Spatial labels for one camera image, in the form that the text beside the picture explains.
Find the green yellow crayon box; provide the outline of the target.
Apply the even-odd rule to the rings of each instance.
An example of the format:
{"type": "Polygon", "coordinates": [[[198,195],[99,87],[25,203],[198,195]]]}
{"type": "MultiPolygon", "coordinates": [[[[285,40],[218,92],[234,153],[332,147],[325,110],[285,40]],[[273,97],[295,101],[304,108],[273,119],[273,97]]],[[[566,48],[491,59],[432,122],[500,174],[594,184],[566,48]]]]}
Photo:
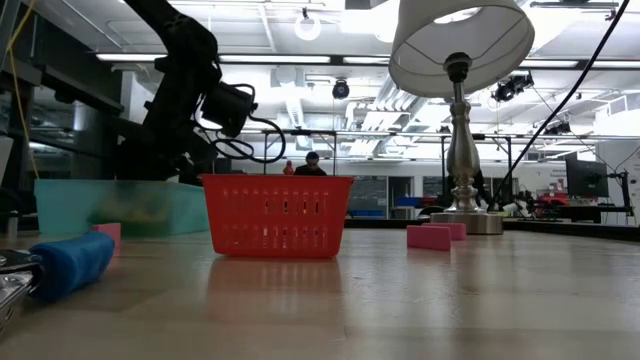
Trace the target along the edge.
{"type": "Polygon", "coordinates": [[[149,225],[165,222],[171,206],[167,199],[150,194],[115,194],[103,199],[93,216],[104,222],[149,225]]]}

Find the pink rubber eraser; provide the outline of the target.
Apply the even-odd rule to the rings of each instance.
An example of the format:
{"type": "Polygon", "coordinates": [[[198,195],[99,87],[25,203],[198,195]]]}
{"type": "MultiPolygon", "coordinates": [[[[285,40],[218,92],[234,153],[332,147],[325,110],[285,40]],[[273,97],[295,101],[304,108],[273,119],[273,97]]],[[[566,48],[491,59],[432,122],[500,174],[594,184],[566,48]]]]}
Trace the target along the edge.
{"type": "Polygon", "coordinates": [[[109,235],[114,241],[114,255],[119,256],[121,250],[121,224],[107,223],[97,224],[91,227],[93,231],[98,231],[109,235]]]}
{"type": "Polygon", "coordinates": [[[451,250],[451,231],[446,227],[438,226],[408,226],[407,246],[434,251],[451,250]]]}
{"type": "Polygon", "coordinates": [[[447,228],[450,231],[451,241],[465,241],[467,239],[467,229],[464,223],[424,223],[424,227],[447,228]]]}

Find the blue-handled pliers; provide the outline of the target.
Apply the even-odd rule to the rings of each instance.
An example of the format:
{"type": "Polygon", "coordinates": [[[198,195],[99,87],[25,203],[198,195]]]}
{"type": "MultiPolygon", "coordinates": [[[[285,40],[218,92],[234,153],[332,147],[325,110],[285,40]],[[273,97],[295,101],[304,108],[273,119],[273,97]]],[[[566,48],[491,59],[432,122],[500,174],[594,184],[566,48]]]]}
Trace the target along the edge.
{"type": "Polygon", "coordinates": [[[11,330],[26,299],[53,303],[98,281],[115,248],[110,235],[89,231],[28,250],[0,249],[0,339],[11,330]]]}

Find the fluorescent ceiling light strip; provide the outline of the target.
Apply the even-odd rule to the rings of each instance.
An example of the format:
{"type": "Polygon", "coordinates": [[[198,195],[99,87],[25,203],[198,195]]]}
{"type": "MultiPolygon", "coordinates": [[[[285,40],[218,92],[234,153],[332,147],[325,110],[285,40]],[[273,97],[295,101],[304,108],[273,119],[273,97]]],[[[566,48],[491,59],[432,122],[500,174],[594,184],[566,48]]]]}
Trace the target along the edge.
{"type": "MultiPolygon", "coordinates": [[[[121,63],[150,63],[163,57],[163,54],[146,53],[99,53],[102,61],[121,63]]],[[[343,56],[343,55],[268,55],[268,54],[223,54],[219,56],[223,64],[327,64],[386,66],[387,56],[343,56]]]]}
{"type": "MultiPolygon", "coordinates": [[[[519,67],[583,70],[588,63],[588,60],[527,59],[519,67]]],[[[640,70],[640,60],[596,60],[591,68],[596,70],[640,70]]]]}

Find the green translucent plastic tray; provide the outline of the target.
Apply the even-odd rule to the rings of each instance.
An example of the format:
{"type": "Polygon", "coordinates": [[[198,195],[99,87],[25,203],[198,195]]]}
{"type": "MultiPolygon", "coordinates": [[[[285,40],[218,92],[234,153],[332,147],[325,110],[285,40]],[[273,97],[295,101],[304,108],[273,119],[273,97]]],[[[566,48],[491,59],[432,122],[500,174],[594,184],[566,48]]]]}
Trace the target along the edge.
{"type": "Polygon", "coordinates": [[[83,233],[104,222],[93,216],[107,196],[150,194],[169,201],[168,219],[159,224],[121,224],[129,237],[165,237],[205,232],[209,229],[204,189],[175,182],[38,179],[34,194],[39,230],[47,236],[83,233]]]}

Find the red plastic basket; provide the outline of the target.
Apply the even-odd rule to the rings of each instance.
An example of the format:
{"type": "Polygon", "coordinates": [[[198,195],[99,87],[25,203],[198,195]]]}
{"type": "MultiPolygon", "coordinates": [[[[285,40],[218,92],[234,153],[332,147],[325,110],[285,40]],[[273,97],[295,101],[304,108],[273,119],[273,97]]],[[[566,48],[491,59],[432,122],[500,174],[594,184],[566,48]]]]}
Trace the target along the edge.
{"type": "Polygon", "coordinates": [[[354,179],[341,176],[205,175],[216,253],[329,258],[339,253],[354,179]]]}

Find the person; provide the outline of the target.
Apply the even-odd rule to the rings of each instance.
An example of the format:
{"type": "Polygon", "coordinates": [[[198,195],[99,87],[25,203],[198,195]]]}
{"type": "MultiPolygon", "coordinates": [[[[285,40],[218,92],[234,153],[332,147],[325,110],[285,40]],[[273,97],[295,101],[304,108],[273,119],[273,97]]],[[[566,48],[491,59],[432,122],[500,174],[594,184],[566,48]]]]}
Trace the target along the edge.
{"type": "Polygon", "coordinates": [[[317,152],[311,151],[305,157],[305,164],[295,169],[297,176],[326,176],[327,173],[319,166],[320,157],[317,152]]]}

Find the silver table lamp white shade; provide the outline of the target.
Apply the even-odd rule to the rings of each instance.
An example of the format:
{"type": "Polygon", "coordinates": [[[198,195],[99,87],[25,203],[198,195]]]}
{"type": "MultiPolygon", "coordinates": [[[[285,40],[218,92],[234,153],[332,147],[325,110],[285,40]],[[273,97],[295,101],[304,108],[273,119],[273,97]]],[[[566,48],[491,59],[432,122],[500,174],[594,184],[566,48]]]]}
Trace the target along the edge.
{"type": "Polygon", "coordinates": [[[502,234],[502,217],[476,202],[480,159],[465,97],[517,69],[534,38],[534,26],[515,0],[399,0],[389,60],[393,82],[418,97],[453,100],[446,156],[453,200],[431,215],[431,223],[463,223],[470,235],[502,234]]]}

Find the black computer monitor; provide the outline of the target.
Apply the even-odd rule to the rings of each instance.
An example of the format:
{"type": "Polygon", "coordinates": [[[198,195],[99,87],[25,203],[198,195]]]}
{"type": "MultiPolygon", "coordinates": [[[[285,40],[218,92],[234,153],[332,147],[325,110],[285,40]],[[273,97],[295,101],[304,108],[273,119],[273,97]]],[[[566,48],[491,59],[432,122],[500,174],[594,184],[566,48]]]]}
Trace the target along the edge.
{"type": "Polygon", "coordinates": [[[566,160],[567,190],[570,196],[609,196],[608,172],[604,163],[566,160]]]}

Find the black desk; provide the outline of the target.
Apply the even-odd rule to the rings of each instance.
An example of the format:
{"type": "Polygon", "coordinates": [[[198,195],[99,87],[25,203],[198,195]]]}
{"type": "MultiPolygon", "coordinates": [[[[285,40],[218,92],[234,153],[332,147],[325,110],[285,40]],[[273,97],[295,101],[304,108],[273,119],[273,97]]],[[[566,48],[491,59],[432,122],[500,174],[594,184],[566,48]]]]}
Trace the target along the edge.
{"type": "Polygon", "coordinates": [[[569,219],[571,222],[591,221],[601,224],[601,215],[609,213],[624,213],[627,216],[635,215],[632,207],[615,205],[596,206],[559,206],[557,208],[558,218],[569,219]]]}

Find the black background table frame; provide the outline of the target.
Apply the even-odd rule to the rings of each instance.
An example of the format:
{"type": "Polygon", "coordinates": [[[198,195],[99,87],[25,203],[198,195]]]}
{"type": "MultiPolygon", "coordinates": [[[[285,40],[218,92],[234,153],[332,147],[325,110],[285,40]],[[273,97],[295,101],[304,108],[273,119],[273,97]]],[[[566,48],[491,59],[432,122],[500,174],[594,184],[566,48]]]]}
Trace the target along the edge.
{"type": "MultiPolygon", "coordinates": [[[[346,130],[317,130],[317,129],[286,129],[283,130],[285,140],[296,140],[302,137],[305,140],[319,139],[325,143],[327,150],[320,149],[320,158],[330,160],[333,173],[338,171],[338,162],[436,162],[442,163],[448,158],[447,152],[452,148],[453,133],[439,132],[397,132],[397,131],[346,131],[346,130]],[[422,146],[437,144],[439,150],[424,151],[420,154],[417,150],[422,146]]],[[[275,137],[275,130],[259,130],[258,134],[264,136],[264,158],[268,155],[268,149],[274,145],[269,142],[269,136],[275,137]]],[[[479,145],[493,145],[504,154],[503,158],[487,157],[478,150],[480,159],[484,163],[504,163],[508,167],[516,163],[514,155],[514,140],[523,136],[512,134],[483,134],[471,133],[472,142],[479,145]]]]}

